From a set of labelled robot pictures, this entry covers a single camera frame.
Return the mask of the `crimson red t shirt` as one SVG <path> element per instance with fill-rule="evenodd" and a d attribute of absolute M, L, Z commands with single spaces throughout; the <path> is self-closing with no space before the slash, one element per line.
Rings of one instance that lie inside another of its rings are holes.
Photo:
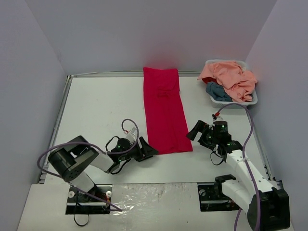
<path fill-rule="evenodd" d="M 143 69 L 143 101 L 150 146 L 159 154 L 191 152 L 177 69 Z"/>

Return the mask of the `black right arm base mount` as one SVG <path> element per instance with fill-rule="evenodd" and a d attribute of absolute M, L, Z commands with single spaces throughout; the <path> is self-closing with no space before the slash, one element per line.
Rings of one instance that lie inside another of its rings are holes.
<path fill-rule="evenodd" d="M 213 182 L 197 183 L 201 212 L 237 211 L 239 206 L 229 197 L 218 195 Z"/>

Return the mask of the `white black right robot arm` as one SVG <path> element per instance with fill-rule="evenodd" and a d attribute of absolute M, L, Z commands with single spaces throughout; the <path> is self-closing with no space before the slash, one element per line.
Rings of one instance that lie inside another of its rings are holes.
<path fill-rule="evenodd" d="M 233 140 L 228 123 L 220 120 L 211 125 L 199 120 L 186 135 L 216 151 L 234 173 L 215 178 L 213 192 L 217 198 L 232 199 L 245 212 L 249 226 L 254 231 L 279 231 L 291 226 L 289 196 L 264 178 L 249 159 L 243 146 Z"/>

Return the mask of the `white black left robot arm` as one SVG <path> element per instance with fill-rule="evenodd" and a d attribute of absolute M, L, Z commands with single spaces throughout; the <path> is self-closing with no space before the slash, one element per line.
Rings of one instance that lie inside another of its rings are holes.
<path fill-rule="evenodd" d="M 80 189 L 81 198 L 85 201 L 92 201 L 99 189 L 85 173 L 89 165 L 115 175 L 131 159 L 141 162 L 158 154 L 158 151 L 151 147 L 143 137 L 140 137 L 138 141 L 131 134 L 125 138 L 118 136 L 116 138 L 116 146 L 107 154 L 100 154 L 88 145 L 84 137 L 77 136 L 70 141 L 73 144 L 52 151 L 48 161 L 63 180 Z"/>

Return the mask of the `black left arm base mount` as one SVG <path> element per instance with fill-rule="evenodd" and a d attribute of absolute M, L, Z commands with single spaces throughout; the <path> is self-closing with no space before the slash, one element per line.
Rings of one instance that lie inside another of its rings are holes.
<path fill-rule="evenodd" d="M 66 215 L 103 215 L 110 214 L 111 208 L 104 202 L 89 197 L 70 187 L 66 202 Z"/>

